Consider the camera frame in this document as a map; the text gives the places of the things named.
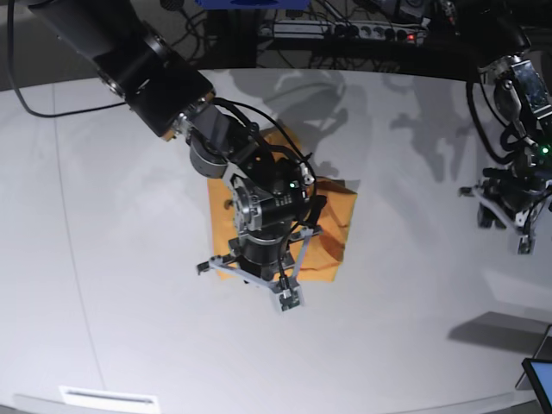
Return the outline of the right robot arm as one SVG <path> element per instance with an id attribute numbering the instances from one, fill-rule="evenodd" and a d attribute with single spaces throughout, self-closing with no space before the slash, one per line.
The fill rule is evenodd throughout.
<path id="1" fill-rule="evenodd" d="M 292 141 L 268 142 L 241 103 L 213 84 L 136 14 L 128 1 L 29 1 L 28 9 L 79 55 L 159 137 L 183 136 L 194 169 L 230 190 L 235 238 L 198 265 L 267 288 L 283 310 L 302 301 L 302 255 L 320 233 L 326 198 Z"/>

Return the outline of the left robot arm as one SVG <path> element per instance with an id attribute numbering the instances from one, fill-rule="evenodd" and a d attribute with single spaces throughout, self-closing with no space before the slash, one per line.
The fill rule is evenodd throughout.
<path id="1" fill-rule="evenodd" d="M 466 82 L 467 105 L 476 131 L 495 162 L 473 186 L 459 194 L 479 202 L 477 224 L 483 229 L 509 229 L 517 252 L 530 254 L 535 227 L 551 205 L 551 102 L 541 76 L 526 58 L 531 44 L 506 1 L 442 1 L 448 24 L 472 50 L 476 74 Z M 474 103 L 474 87 L 491 80 L 486 99 L 505 122 L 497 154 Z"/>

